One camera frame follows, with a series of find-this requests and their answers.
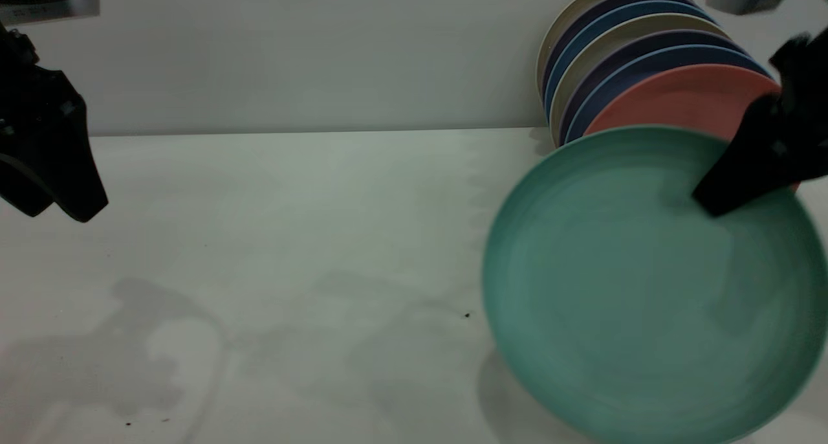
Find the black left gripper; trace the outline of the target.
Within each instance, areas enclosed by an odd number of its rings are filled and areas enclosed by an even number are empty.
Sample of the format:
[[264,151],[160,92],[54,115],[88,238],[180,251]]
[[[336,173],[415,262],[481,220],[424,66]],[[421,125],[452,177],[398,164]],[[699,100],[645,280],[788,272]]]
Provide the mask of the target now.
[[[32,40],[2,28],[1,196],[29,217],[54,202],[88,223],[109,205],[87,137],[86,104],[62,71],[39,66]],[[43,160],[51,196],[19,168]]]

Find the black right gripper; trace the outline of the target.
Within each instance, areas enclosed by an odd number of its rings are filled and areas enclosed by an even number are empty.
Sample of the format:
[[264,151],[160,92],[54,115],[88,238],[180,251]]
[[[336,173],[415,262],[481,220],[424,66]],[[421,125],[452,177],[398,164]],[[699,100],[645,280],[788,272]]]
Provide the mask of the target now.
[[692,191],[712,217],[826,176],[826,29],[787,40],[769,62],[780,76],[780,96],[766,94],[747,107],[734,139]]

